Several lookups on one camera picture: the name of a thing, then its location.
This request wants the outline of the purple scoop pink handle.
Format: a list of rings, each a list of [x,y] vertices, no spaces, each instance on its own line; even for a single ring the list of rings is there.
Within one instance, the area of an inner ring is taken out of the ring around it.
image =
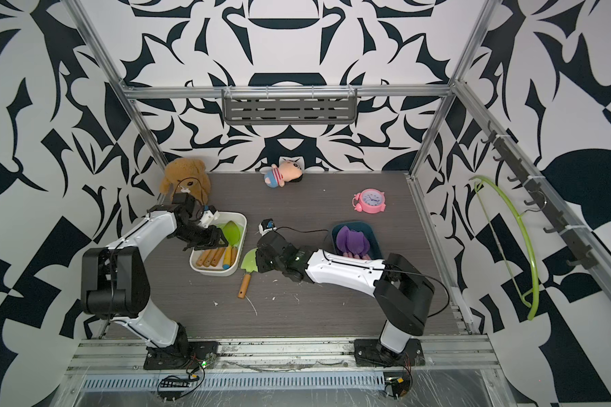
[[[370,243],[362,232],[358,232],[349,227],[342,227],[335,239],[335,247],[342,256],[353,259],[371,259],[369,251]]]

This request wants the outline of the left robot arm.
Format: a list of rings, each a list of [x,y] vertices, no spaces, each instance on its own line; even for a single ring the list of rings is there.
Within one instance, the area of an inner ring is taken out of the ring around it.
[[[81,307],[89,315],[125,327],[153,356],[180,361],[192,356],[185,327],[152,301],[144,261],[164,240],[176,238],[186,250],[220,249],[228,240],[216,225],[220,213],[190,193],[169,205],[155,205],[141,222],[115,242],[88,249],[81,262]]]

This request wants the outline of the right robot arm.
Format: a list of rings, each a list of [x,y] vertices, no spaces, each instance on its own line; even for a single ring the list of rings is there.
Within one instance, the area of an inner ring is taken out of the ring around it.
[[[259,273],[279,271],[296,283],[335,285],[374,298],[386,317],[377,351],[394,359],[424,333],[436,288],[400,254],[388,259],[354,259],[314,247],[297,248],[278,232],[260,238]]]

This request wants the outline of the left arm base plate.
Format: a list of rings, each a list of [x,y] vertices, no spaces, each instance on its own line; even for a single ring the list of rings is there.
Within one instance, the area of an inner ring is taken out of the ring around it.
[[[147,347],[145,371],[180,370],[196,367],[198,363],[212,363],[217,358],[217,341],[188,341],[185,350],[177,347]]]

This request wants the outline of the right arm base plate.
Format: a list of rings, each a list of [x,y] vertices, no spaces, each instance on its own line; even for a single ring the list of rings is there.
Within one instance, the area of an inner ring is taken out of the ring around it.
[[[383,346],[378,339],[356,339],[353,342],[356,365],[360,367],[425,366],[421,342],[410,339],[400,354]]]

